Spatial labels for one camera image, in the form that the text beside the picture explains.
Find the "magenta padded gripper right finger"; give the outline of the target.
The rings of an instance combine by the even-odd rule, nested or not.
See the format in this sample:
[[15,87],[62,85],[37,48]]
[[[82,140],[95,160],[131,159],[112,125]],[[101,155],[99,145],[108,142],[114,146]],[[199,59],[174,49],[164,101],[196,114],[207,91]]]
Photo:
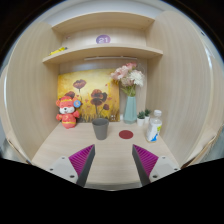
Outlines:
[[158,157],[137,145],[132,146],[132,155],[143,186],[180,170],[168,157]]

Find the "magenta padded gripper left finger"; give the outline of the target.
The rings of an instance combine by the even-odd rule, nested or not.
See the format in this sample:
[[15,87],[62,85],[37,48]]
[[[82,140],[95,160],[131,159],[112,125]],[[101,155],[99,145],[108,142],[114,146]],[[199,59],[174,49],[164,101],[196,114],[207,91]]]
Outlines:
[[78,186],[84,187],[95,156],[95,145],[90,145],[75,154],[61,156],[47,170]]

